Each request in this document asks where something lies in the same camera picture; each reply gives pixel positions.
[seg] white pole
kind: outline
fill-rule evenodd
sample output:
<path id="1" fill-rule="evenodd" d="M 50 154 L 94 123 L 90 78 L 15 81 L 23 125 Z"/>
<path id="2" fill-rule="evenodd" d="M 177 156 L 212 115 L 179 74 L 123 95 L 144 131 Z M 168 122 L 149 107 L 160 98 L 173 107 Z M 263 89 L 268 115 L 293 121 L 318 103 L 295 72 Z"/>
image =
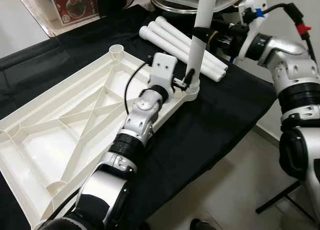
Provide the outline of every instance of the white pole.
<path id="1" fill-rule="evenodd" d="M 183 43 L 181 40 L 177 39 L 166 30 L 162 29 L 156 22 L 151 21 L 148 24 L 148 27 L 161 38 L 165 39 L 169 43 L 173 44 L 184 53 L 189 55 L 190 47 Z M 225 75 L 226 71 L 222 69 L 220 66 L 216 65 L 215 63 L 210 62 L 206 57 L 203 58 L 202 65 L 212 69 L 213 71 L 217 72 L 218 74 Z"/>
<path id="2" fill-rule="evenodd" d="M 155 22 L 164 30 L 166 30 L 168 33 L 176 37 L 177 39 L 181 40 L 183 43 L 185 43 L 187 46 L 191 47 L 192 40 L 183 34 L 180 30 L 175 28 L 173 25 L 171 25 L 167 20 L 159 16 L 155 19 Z M 221 60 L 216 58 L 214 55 L 210 54 L 208 51 L 204 52 L 204 57 L 208 59 L 210 62 L 212 62 L 215 65 L 218 65 L 221 69 L 227 70 L 228 66 L 223 63 Z"/>
<path id="3" fill-rule="evenodd" d="M 195 27 L 210 28 L 212 21 L 216 0 L 199 0 L 198 10 L 195 18 Z M 201 69 L 202 58 L 206 49 L 206 43 L 197 37 L 192 37 L 191 50 L 189 54 L 189 61 L 186 67 L 187 73 L 191 69 L 195 69 L 194 76 L 190 85 L 190 92 L 199 90 L 199 75 Z"/>
<path id="4" fill-rule="evenodd" d="M 151 29 L 149 29 L 147 26 L 142 26 L 139 35 L 142 39 L 148 40 L 151 43 L 155 44 L 156 46 L 160 47 L 167 53 L 175 56 L 179 60 L 181 60 L 184 63 L 188 62 L 188 54 L 184 53 L 182 50 L 175 47 L 173 44 L 169 43 L 165 39 L 161 38 L 157 34 L 155 34 Z M 218 74 L 214 72 L 212 69 L 206 67 L 205 65 L 200 66 L 201 73 L 205 76 L 209 77 L 210 79 L 214 80 L 215 82 L 219 82 L 221 78 L 224 76 L 224 74 Z"/>

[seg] white plastic frame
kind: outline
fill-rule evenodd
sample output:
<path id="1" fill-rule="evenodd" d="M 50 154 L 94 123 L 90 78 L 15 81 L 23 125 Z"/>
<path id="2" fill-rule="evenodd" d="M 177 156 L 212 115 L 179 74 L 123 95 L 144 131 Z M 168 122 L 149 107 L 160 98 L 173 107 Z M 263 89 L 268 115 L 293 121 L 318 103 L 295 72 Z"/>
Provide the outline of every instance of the white plastic frame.
<path id="1" fill-rule="evenodd" d="M 124 88 L 143 62 L 113 45 L 82 70 L 0 120 L 0 170 L 31 229 L 74 191 L 107 151 L 126 117 Z M 128 89 L 132 106 L 147 88 L 144 66 Z M 198 93 L 176 90 L 163 105 L 156 131 Z"/>

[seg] white pvc pipe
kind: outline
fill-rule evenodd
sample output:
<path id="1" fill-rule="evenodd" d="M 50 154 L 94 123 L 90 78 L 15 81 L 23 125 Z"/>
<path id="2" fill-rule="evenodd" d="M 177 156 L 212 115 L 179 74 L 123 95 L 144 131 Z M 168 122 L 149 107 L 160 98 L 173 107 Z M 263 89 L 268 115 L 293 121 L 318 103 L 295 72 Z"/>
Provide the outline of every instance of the white pvc pipe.
<path id="1" fill-rule="evenodd" d="M 212 16 L 214 13 L 214 8 L 217 0 L 199 0 L 197 14 L 195 17 L 195 27 L 210 28 L 212 21 Z M 190 91 L 196 91 L 199 88 L 200 81 L 200 69 L 202 58 L 205 53 L 206 43 L 204 43 L 199 38 L 193 36 L 192 44 L 189 54 L 189 61 L 186 67 L 186 72 L 188 73 L 191 69 L 195 69 L 195 73 L 192 78 L 190 85 Z"/>
<path id="2" fill-rule="evenodd" d="M 173 44 L 184 53 L 189 55 L 190 47 L 183 43 L 181 40 L 177 39 L 166 30 L 162 29 L 156 22 L 151 21 L 148 25 L 149 29 L 151 29 L 154 33 L 159 35 L 161 38 L 165 39 L 169 43 Z M 212 69 L 213 71 L 217 72 L 218 74 L 225 75 L 226 71 L 222 69 L 220 66 L 216 65 L 215 63 L 210 62 L 206 57 L 203 58 L 202 65 L 207 66 L 208 68 Z"/>
<path id="3" fill-rule="evenodd" d="M 155 22 L 161 28 L 166 30 L 168 33 L 170 33 L 171 35 L 173 35 L 174 37 L 176 37 L 177 39 L 185 43 L 187 46 L 191 47 L 192 40 L 188 36 L 183 34 L 180 30 L 178 30 L 173 25 L 171 25 L 169 22 L 167 22 L 167 20 L 164 17 L 162 16 L 157 17 L 155 19 Z M 228 66 L 225 63 L 223 63 L 221 60 L 216 58 L 214 55 L 210 54 L 208 51 L 204 52 L 204 57 L 208 59 L 210 62 L 212 62 L 213 64 L 219 66 L 221 69 L 223 70 L 228 69 Z"/>
<path id="4" fill-rule="evenodd" d="M 175 56 L 179 60 L 184 63 L 188 62 L 189 56 L 184 53 L 182 50 L 175 47 L 173 44 L 167 42 L 165 39 L 161 38 L 157 34 L 155 34 L 151 29 L 147 26 L 142 26 L 139 35 L 142 39 L 148 40 L 151 43 L 155 44 L 156 46 L 160 47 L 167 53 Z M 215 82 L 219 82 L 224 75 L 218 74 L 214 72 L 212 69 L 206 67 L 205 65 L 200 66 L 201 73 L 205 76 L 209 77 L 210 79 L 214 80 Z"/>

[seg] black tablecloth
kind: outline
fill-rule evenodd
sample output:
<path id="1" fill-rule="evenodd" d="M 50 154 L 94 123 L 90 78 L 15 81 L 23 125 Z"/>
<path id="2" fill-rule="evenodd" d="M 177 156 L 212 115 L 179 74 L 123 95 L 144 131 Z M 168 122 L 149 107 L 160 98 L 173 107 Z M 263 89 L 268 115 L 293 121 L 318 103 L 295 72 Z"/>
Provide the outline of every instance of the black tablecloth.
<path id="1" fill-rule="evenodd" d="M 0 59 L 0 118 L 102 56 L 113 44 L 122 44 L 145 61 L 162 51 L 138 36 L 139 28 L 155 17 L 156 13 L 134 6 Z M 156 133 L 128 204 L 128 229 L 135 229 L 215 165 L 275 101 L 270 83 L 227 64 L 227 75 L 219 83 L 200 76 L 198 98 L 183 104 Z M 185 68 L 178 63 L 177 77 Z M 28 229 L 2 176 L 0 194 L 1 229 Z"/>

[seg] black fabric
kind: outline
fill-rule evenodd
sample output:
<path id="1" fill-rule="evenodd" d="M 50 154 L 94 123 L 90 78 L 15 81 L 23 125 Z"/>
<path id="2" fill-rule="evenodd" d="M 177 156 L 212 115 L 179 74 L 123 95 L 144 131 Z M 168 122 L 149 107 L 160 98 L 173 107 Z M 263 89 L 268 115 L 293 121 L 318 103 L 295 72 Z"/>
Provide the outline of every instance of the black fabric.
<path id="1" fill-rule="evenodd" d="M 156 16 L 134 6 L 1 59 L 0 118 L 102 56 L 113 44 L 122 44 L 143 61 L 162 52 L 138 36 L 139 28 Z M 128 200 L 128 230 L 135 230 L 226 155 L 275 101 L 270 83 L 227 64 L 227 75 L 219 83 L 201 75 L 198 98 L 183 104 L 156 132 Z M 181 78 L 185 69 L 179 62 L 176 77 Z M 1 229 L 28 229 L 2 178 L 0 191 Z"/>

